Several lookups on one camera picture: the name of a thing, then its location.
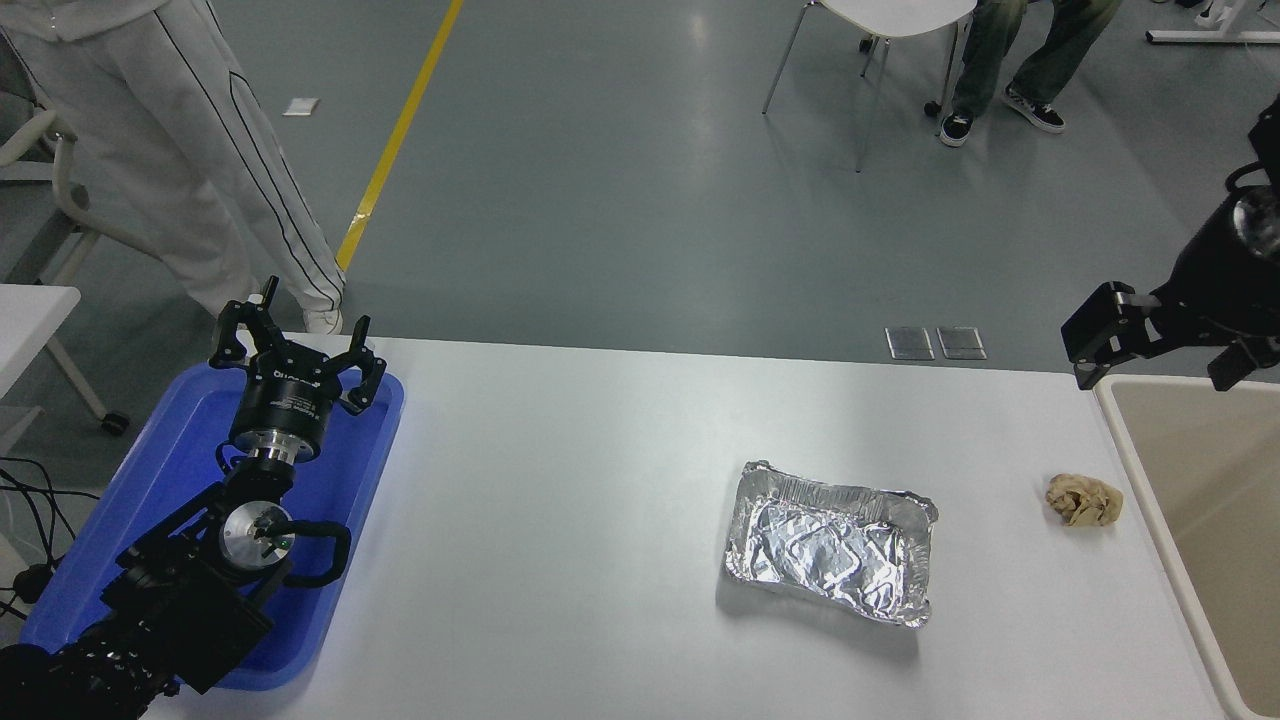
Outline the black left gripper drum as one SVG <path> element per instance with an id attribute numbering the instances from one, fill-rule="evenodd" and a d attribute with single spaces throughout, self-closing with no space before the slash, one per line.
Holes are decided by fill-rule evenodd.
<path id="1" fill-rule="evenodd" d="M 325 354 L 301 345 L 259 347 L 246 368 L 244 393 L 229 441 L 247 448 L 253 437 L 275 432 L 319 448 L 342 392 L 344 370 Z"/>

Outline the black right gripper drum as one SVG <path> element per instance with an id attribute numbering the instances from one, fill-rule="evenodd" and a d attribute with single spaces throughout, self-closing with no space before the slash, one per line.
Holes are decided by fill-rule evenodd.
<path id="1" fill-rule="evenodd" d="M 1180 346 L 1277 337 L 1277 196 L 1229 195 L 1158 288 L 1158 333 Z"/>

